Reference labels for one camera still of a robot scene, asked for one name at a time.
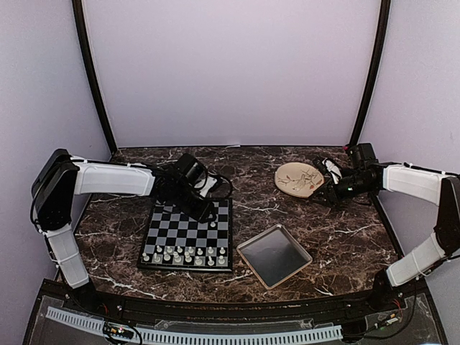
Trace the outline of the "black grey chessboard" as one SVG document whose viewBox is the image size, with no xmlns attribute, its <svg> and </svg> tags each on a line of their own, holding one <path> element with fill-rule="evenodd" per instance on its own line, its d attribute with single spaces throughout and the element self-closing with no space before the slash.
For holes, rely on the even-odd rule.
<svg viewBox="0 0 460 345">
<path fill-rule="evenodd" d="M 191 272 L 217 272 L 230 273 L 233 271 L 233 254 L 232 254 L 232 199 L 227 198 L 214 203 L 216 207 L 217 219 L 212 222 L 217 223 L 217 228 L 211 227 L 212 222 L 199 223 L 189 216 L 185 215 L 180 209 L 171 203 L 153 205 L 149 228 L 144 235 L 137 267 L 143 270 L 184 270 Z M 162 247 L 162 252 L 158 253 L 162 261 L 159 264 L 153 262 L 153 255 L 156 252 L 156 246 Z M 172 248 L 170 261 L 164 262 L 165 250 L 169 246 Z M 173 262 L 173 252 L 177 252 L 177 246 L 181 246 L 183 251 L 178 253 L 181 256 L 181 263 Z M 188 247 L 194 248 L 191 254 L 192 261 L 185 262 L 185 253 Z M 207 249 L 214 248 L 213 254 L 208 254 Z M 220 254 L 221 247 L 227 248 L 227 254 Z M 197 255 L 197 249 L 201 248 L 203 254 Z M 142 261 L 142 254 L 149 255 L 149 262 Z M 223 255 L 226 259 L 224 265 L 218 263 L 218 258 Z M 215 262 L 214 266 L 208 265 L 208 256 L 212 256 Z M 201 257 L 203 264 L 195 265 L 195 257 Z"/>
</svg>

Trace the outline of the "white king chess piece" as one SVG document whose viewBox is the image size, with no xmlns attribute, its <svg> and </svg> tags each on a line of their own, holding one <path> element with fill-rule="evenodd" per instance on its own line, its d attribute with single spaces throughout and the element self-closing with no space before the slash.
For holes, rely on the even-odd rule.
<svg viewBox="0 0 460 345">
<path fill-rule="evenodd" d="M 173 252 L 172 257 L 173 257 L 173 262 L 175 264 L 181 263 L 181 261 L 182 261 L 181 256 L 177 252 Z"/>
</svg>

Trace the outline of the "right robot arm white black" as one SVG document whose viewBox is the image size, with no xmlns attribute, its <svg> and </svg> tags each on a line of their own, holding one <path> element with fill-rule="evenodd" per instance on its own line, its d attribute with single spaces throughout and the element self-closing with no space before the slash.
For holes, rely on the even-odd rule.
<svg viewBox="0 0 460 345">
<path fill-rule="evenodd" d="M 367 194 L 382 202 L 404 255 L 382 274 L 382 283 L 367 296 L 367 306 L 383 311 L 395 299 L 392 288 L 427 275 L 459 258 L 459 174 L 408 162 L 381 162 L 370 143 L 345 149 L 351 167 L 316 157 L 324 178 L 312 199 L 326 206 Z"/>
</svg>

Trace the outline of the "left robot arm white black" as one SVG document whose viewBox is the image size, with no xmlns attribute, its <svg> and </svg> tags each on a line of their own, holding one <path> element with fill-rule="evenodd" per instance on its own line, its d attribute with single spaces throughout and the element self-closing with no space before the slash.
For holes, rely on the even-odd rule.
<svg viewBox="0 0 460 345">
<path fill-rule="evenodd" d="M 56 149 L 32 184 L 30 221 L 47 242 L 50 257 L 72 289 L 73 301 L 86 313 L 101 308 L 101 296 L 90 284 L 86 266 L 75 239 L 91 196 L 114 194 L 149 197 L 171 202 L 191 217 L 205 223 L 216 218 L 213 197 L 223 177 L 210 172 L 194 156 L 185 153 L 169 165 L 110 163 L 71 155 Z"/>
</svg>

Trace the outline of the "black front rail base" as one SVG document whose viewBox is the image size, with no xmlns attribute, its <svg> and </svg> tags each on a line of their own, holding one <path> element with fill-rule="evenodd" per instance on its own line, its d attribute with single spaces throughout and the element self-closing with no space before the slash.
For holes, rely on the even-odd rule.
<svg viewBox="0 0 460 345">
<path fill-rule="evenodd" d="M 99 293 L 96 312 L 66 285 L 44 280 L 35 299 L 25 344 L 115 344 L 45 317 L 49 307 L 102 318 L 131 328 L 200 334 L 265 334 L 340 326 L 343 339 L 320 344 L 446 344 L 423 282 L 373 311 L 362 294 L 282 303 L 183 303 Z"/>
</svg>

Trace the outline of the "right black frame post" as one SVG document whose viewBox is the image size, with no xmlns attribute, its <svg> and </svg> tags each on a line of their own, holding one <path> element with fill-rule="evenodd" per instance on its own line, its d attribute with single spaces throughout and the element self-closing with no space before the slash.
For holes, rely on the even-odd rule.
<svg viewBox="0 0 460 345">
<path fill-rule="evenodd" d="M 354 128 L 348 146 L 354 146 L 359 142 L 359 138 L 364 128 L 364 123 L 368 114 L 371 104 L 372 95 L 374 92 L 377 75 L 380 68 L 382 52 L 385 45 L 385 38 L 387 34 L 387 25 L 390 18 L 391 0 L 381 0 L 379 8 L 379 16 L 377 21 L 377 28 L 374 38 L 372 56 L 369 62 L 369 70 L 364 85 L 362 99 L 354 122 Z"/>
</svg>

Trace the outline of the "black frame post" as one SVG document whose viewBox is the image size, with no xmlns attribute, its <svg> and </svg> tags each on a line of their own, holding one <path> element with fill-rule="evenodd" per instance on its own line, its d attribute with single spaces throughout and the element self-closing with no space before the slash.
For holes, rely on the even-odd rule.
<svg viewBox="0 0 460 345">
<path fill-rule="evenodd" d="M 369 70 L 364 85 L 362 99 L 354 122 L 354 128 L 348 146 L 354 146 L 359 142 L 359 138 L 364 128 L 364 123 L 368 114 L 371 104 L 372 95 L 374 92 L 377 75 L 380 68 L 382 52 L 385 45 L 385 38 L 387 34 L 387 25 L 390 18 L 391 0 L 381 0 L 379 8 L 379 16 L 377 21 L 377 28 L 374 38 L 372 56 L 369 62 Z"/>
<path fill-rule="evenodd" d="M 73 16 L 75 28 L 78 36 L 78 43 L 80 46 L 80 53 L 83 59 L 83 66 L 85 68 L 88 85 L 91 91 L 94 106 L 98 116 L 99 124 L 103 131 L 104 139 L 108 146 L 109 152 L 114 154 L 117 150 L 117 144 L 114 133 L 109 123 L 109 117 L 106 112 L 104 100 L 102 97 L 101 89 L 96 75 L 96 69 L 93 61 L 93 56 L 90 47 L 88 30 L 86 26 L 86 19 L 84 14 L 83 2 L 81 0 L 72 0 Z"/>
</svg>

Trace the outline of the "left black frame post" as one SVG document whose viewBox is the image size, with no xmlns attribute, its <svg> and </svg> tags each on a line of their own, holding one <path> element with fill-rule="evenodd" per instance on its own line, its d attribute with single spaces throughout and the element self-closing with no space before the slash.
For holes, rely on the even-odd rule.
<svg viewBox="0 0 460 345">
<path fill-rule="evenodd" d="M 104 100 L 102 97 L 101 89 L 96 75 L 96 69 L 93 61 L 93 56 L 90 47 L 88 30 L 86 26 L 86 19 L 84 14 L 83 2 L 81 0 L 72 0 L 73 16 L 75 28 L 78 36 L 78 43 L 80 46 L 80 53 L 83 59 L 83 66 L 85 68 L 88 85 L 91 91 L 94 106 L 98 116 L 99 124 L 103 131 L 104 139 L 108 146 L 109 152 L 114 154 L 117 150 L 117 144 L 114 133 L 109 123 L 109 117 L 106 112 Z"/>
</svg>

